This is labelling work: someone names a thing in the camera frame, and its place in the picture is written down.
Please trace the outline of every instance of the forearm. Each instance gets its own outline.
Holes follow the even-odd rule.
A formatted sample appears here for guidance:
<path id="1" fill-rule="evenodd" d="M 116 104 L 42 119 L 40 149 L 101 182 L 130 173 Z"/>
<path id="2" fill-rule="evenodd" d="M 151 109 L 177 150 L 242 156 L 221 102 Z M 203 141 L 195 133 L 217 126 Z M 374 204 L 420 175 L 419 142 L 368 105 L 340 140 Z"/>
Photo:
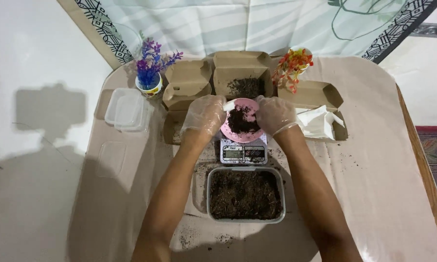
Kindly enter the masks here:
<path id="1" fill-rule="evenodd" d="M 294 194 L 303 219 L 318 245 L 352 240 L 340 203 L 315 161 L 299 127 L 275 136 L 288 159 Z"/>
<path id="2" fill-rule="evenodd" d="M 155 235 L 170 242 L 185 210 L 194 165 L 207 142 L 207 138 L 202 138 L 197 131 L 187 130 L 178 152 L 154 191 L 140 237 L 142 234 Z"/>

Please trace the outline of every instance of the gray plastic container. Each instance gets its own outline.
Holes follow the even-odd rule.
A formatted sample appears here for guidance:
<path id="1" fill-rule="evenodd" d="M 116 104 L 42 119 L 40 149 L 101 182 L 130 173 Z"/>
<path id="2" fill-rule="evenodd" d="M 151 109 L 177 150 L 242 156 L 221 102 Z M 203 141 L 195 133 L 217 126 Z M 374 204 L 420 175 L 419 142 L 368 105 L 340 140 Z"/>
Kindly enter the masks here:
<path id="1" fill-rule="evenodd" d="M 280 213 L 280 216 L 275 219 L 269 219 L 269 220 L 260 220 L 260 219 L 215 219 L 212 214 L 210 213 L 210 183 L 212 181 L 212 176 L 215 172 L 222 171 L 222 170 L 232 170 L 232 171 L 268 171 L 275 175 L 275 178 L 277 179 L 277 186 L 280 193 L 280 201 L 281 205 L 283 207 L 282 212 Z M 285 208 L 285 192 L 283 190 L 283 179 L 281 178 L 280 173 L 270 167 L 254 167 L 254 166 L 245 166 L 245 167 L 218 167 L 214 170 L 212 170 L 209 173 L 209 176 L 207 178 L 207 214 L 210 218 L 217 222 L 228 222 L 228 223 L 264 223 L 264 224 L 276 224 L 283 220 L 286 214 L 286 208 Z"/>

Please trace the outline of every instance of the pink plate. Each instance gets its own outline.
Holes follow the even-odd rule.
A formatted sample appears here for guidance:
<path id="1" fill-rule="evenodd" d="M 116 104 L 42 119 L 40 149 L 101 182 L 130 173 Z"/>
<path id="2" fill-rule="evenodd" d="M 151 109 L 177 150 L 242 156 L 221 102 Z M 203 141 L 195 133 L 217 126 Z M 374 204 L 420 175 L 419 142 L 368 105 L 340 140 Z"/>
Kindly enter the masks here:
<path id="1" fill-rule="evenodd" d="M 247 120 L 254 121 L 255 117 L 253 117 L 252 114 L 254 114 L 257 110 L 259 110 L 259 105 L 254 100 L 248 99 L 248 98 L 237 98 L 237 99 L 235 99 L 235 108 L 238 106 L 250 107 L 251 110 L 247 114 Z M 264 131 L 262 129 L 259 129 L 259 131 L 255 132 L 255 133 L 240 133 L 240 134 L 233 133 L 230 130 L 230 127 L 228 126 L 228 116 L 229 116 L 229 112 L 227 112 L 227 120 L 220 128 L 220 130 L 222 130 L 222 133 L 228 139 L 231 139 L 231 140 L 233 140 L 235 142 L 239 142 L 239 143 L 248 143 L 248 142 L 251 142 L 251 141 L 258 139 L 264 133 Z"/>

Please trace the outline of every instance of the table surface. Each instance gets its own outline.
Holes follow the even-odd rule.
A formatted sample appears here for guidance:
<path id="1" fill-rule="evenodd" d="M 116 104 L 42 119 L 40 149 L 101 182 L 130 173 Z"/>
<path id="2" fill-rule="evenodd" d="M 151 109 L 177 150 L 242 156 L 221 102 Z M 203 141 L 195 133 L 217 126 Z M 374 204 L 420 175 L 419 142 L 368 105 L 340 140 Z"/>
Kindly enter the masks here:
<path id="1" fill-rule="evenodd" d="M 406 127 L 408 128 L 409 139 L 411 140 L 411 145 L 413 146 L 414 155 L 416 156 L 417 165 L 419 166 L 419 171 L 422 176 L 422 181 L 424 182 L 424 187 L 429 198 L 430 207 L 432 209 L 432 214 L 435 218 L 435 223 L 437 225 L 437 187 L 430 171 L 429 164 L 424 155 L 421 142 L 417 135 L 416 129 L 413 125 L 411 117 L 409 116 L 408 109 L 404 103 L 403 96 L 400 92 L 398 86 L 398 97 L 400 99 L 401 109 L 403 111 L 404 121 L 406 122 Z"/>

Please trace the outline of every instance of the white scale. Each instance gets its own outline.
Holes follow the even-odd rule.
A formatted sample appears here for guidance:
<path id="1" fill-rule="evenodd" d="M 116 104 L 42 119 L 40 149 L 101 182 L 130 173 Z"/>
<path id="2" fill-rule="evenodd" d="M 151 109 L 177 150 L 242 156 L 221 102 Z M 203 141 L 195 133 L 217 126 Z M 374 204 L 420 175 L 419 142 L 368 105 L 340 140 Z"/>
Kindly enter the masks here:
<path id="1" fill-rule="evenodd" d="M 221 139 L 220 161 L 224 164 L 267 164 L 266 134 L 249 143 Z"/>

